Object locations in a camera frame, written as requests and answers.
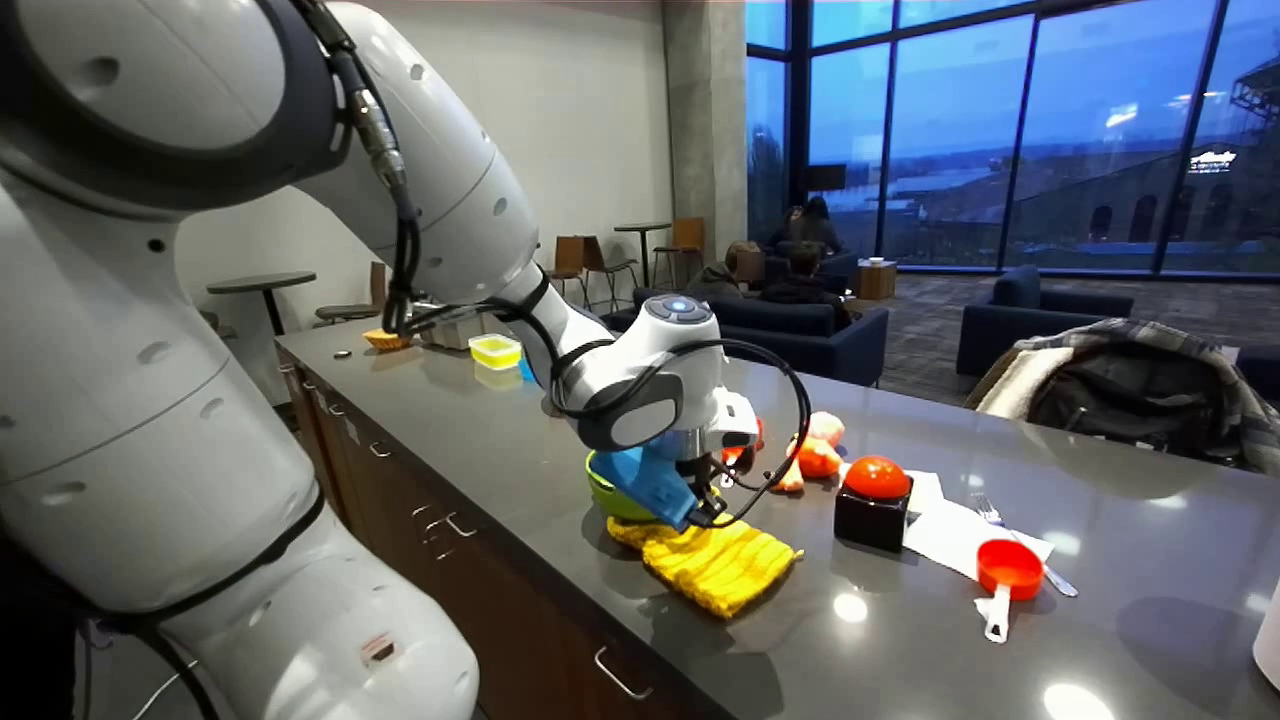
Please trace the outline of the white and blue gripper body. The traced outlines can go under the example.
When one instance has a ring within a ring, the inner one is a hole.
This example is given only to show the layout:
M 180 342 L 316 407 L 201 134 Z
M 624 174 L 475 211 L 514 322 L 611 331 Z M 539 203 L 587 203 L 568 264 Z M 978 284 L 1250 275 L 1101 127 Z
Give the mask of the white and blue gripper body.
M 720 478 L 748 459 L 758 417 L 748 397 L 717 388 L 712 417 L 692 432 L 662 432 L 607 455 L 607 484 L 670 528 L 712 528 L 725 514 Z

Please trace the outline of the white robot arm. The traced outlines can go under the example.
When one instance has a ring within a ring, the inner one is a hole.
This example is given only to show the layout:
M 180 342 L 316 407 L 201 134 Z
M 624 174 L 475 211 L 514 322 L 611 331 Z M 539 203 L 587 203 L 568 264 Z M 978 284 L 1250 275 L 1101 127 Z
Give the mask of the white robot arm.
M 177 279 L 182 219 L 300 188 L 391 273 L 384 322 L 487 309 L 545 400 L 667 524 L 754 426 L 707 309 L 576 313 L 469 105 L 359 0 L 0 0 L 0 514 L 206 712 L 469 720 L 447 613 L 328 509 Z

